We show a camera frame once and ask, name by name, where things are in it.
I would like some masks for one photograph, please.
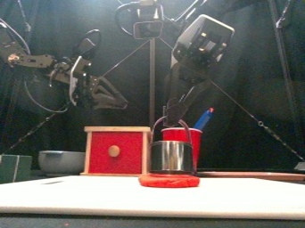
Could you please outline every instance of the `red drawer front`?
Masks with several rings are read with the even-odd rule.
[[[111,146],[120,149],[111,157]],[[143,133],[93,132],[91,141],[89,173],[140,174],[142,173]]]

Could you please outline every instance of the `black backdrop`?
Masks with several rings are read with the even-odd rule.
[[[159,1],[167,17],[176,17],[191,0]],[[275,1],[278,14],[286,1]],[[146,42],[120,33],[115,26],[115,0],[20,1],[30,32],[25,32],[17,1],[0,3],[0,17],[28,41],[32,54],[48,53],[57,59],[71,56],[71,48],[83,34],[99,29],[101,46],[92,59],[92,75],[111,81],[128,100],[124,110],[84,110],[69,107],[22,141],[10,154],[33,156],[33,168],[39,167],[37,154],[43,150],[84,151],[85,126],[148,126],[148,43],[115,67],[121,59]],[[287,54],[289,74],[285,77],[269,1],[261,1],[230,12],[223,22],[234,27],[234,39],[222,61],[211,71],[214,83],[238,101],[254,117],[263,121],[281,139],[305,157],[305,44],[303,1],[297,1],[290,24],[281,30]],[[156,109],[162,116],[164,105],[164,77],[170,70],[170,46],[175,34],[164,27],[162,40],[156,39]],[[9,146],[44,121],[51,114],[26,97],[21,79],[37,74],[32,69],[9,69],[1,62],[0,75],[0,150]],[[60,86],[48,86],[40,76],[28,83],[28,89],[40,103],[57,109],[64,103]],[[184,116],[190,126],[202,112],[214,107],[214,116],[203,129],[199,167],[290,169],[298,158],[258,126],[255,120],[211,86],[204,91]]]

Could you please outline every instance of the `wire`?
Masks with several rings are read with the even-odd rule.
[[[33,97],[32,97],[32,95],[30,95],[30,92],[28,91],[26,80],[24,80],[24,87],[25,87],[25,92],[26,92],[28,98],[30,99],[30,101],[32,101],[43,110],[45,110],[45,111],[48,111],[48,112],[51,112],[51,113],[57,113],[57,114],[64,113],[64,112],[68,110],[68,108],[69,108],[69,103],[71,103],[71,102],[67,102],[67,103],[65,103],[65,105],[64,105],[64,110],[63,110],[61,108],[60,108],[59,110],[51,110],[51,109],[45,108],[45,107],[33,99]]]

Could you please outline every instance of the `blue pen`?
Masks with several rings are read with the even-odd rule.
[[[195,123],[195,126],[194,126],[195,129],[198,129],[198,130],[202,131],[202,129],[204,128],[204,125],[207,124],[210,118],[212,117],[212,112],[214,112],[214,108],[208,108],[208,109],[203,112],[203,114],[202,114],[199,120],[198,120],[196,123]]]

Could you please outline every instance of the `green box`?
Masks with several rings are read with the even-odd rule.
[[[24,182],[30,177],[32,157],[0,155],[0,183]]]

